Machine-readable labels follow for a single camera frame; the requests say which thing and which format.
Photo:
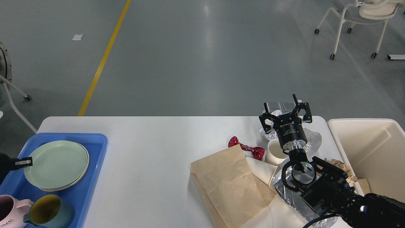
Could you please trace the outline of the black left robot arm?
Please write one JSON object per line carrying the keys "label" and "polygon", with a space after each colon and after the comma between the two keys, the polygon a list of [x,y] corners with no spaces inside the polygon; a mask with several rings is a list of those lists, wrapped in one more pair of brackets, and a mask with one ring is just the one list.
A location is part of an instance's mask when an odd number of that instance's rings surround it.
{"label": "black left robot arm", "polygon": [[0,184],[3,183],[10,171],[19,170],[21,168],[30,167],[33,165],[32,157],[25,158],[10,158],[7,154],[0,153]]}

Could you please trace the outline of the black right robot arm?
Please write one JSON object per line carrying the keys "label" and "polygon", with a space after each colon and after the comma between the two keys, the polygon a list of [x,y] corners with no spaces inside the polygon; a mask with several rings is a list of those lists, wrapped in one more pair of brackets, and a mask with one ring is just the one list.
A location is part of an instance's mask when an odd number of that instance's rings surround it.
{"label": "black right robot arm", "polygon": [[296,95],[293,99],[294,109],[279,116],[273,115],[265,102],[265,112],[259,121],[265,133],[276,132],[282,152],[288,155],[289,161],[281,172],[283,185],[299,192],[306,205],[318,215],[305,227],[339,216],[353,228],[403,228],[403,202],[374,193],[356,194],[347,182],[347,172],[318,157],[308,160],[305,151],[308,140],[302,124],[312,123],[310,105],[299,101]]}

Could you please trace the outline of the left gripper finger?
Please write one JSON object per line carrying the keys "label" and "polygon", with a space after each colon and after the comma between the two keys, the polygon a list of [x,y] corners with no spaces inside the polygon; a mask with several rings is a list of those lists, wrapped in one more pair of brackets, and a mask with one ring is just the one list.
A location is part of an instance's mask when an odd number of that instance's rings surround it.
{"label": "left gripper finger", "polygon": [[21,168],[30,167],[33,165],[32,157],[25,158],[13,158],[12,159],[12,170],[19,170]]}

